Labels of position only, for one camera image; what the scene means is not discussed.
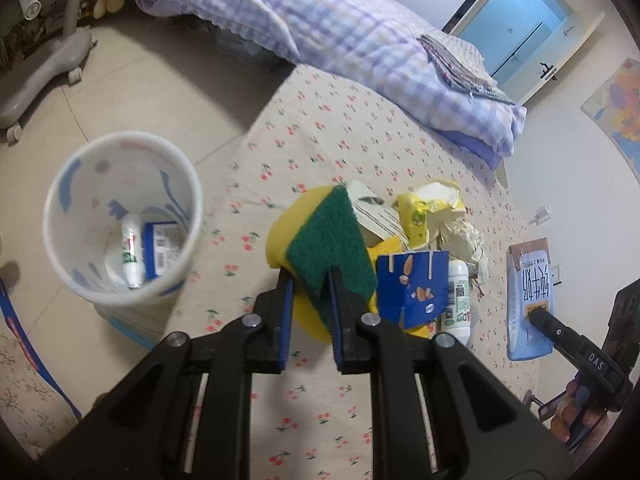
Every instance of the white plastic bucket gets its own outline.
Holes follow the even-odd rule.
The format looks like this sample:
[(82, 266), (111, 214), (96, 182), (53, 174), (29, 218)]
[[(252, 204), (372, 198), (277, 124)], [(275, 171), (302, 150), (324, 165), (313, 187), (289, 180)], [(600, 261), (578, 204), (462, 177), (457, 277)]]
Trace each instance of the white plastic bucket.
[[(122, 271), (120, 221), (175, 221), (183, 231), (178, 259), (162, 276), (130, 290)], [(69, 158), (44, 207), (47, 256), (78, 296), (107, 307), (149, 304), (175, 292), (189, 272), (202, 228), (202, 186), (181, 150), (145, 132), (100, 137)]]

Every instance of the colorful poster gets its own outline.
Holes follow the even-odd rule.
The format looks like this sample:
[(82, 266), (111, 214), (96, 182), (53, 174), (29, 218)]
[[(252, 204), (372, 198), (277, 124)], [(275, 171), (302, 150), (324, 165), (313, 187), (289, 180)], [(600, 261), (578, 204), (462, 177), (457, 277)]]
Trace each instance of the colorful poster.
[(627, 59), (581, 109), (612, 140), (640, 181), (640, 61)]

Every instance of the white bottle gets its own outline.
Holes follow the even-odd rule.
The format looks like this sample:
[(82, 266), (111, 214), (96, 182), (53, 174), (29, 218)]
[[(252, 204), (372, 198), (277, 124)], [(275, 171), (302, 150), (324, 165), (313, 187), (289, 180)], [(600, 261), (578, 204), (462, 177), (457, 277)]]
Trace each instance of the white bottle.
[(455, 336), (463, 345), (471, 336), (469, 270), (462, 260), (449, 262), (447, 308), (440, 320), (440, 331)]
[(135, 213), (128, 213), (122, 219), (122, 270), (129, 288), (140, 288), (145, 283), (142, 220)]

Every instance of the floor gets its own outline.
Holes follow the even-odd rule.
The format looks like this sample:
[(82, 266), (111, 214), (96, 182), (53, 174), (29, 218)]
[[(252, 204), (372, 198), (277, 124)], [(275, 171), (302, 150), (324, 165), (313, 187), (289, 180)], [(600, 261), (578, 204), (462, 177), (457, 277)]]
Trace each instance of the floor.
[(209, 38), (137, 9), (108, 16), (94, 35), (82, 81), (53, 81), (21, 121), (20, 142), (0, 144), (0, 277), (31, 343), (83, 413), (146, 351), (68, 291), (49, 265), (41, 218), (56, 171), (99, 136), (144, 130), (183, 150), (213, 204), (226, 161), (286, 77), (216, 54)]

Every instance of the hand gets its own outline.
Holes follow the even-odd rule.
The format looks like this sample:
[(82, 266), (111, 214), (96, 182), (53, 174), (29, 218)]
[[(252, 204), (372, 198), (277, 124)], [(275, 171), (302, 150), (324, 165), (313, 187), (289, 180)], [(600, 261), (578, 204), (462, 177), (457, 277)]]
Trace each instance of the hand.
[[(566, 395), (560, 402), (558, 410), (551, 419), (551, 433), (563, 444), (569, 440), (568, 424), (576, 415), (577, 407), (574, 403), (574, 393), (578, 389), (578, 381), (570, 381), (566, 386)], [(609, 431), (607, 413), (599, 408), (589, 408), (582, 416), (582, 423), (586, 428), (593, 428), (584, 438), (574, 453), (574, 463), (580, 464), (598, 447)]]

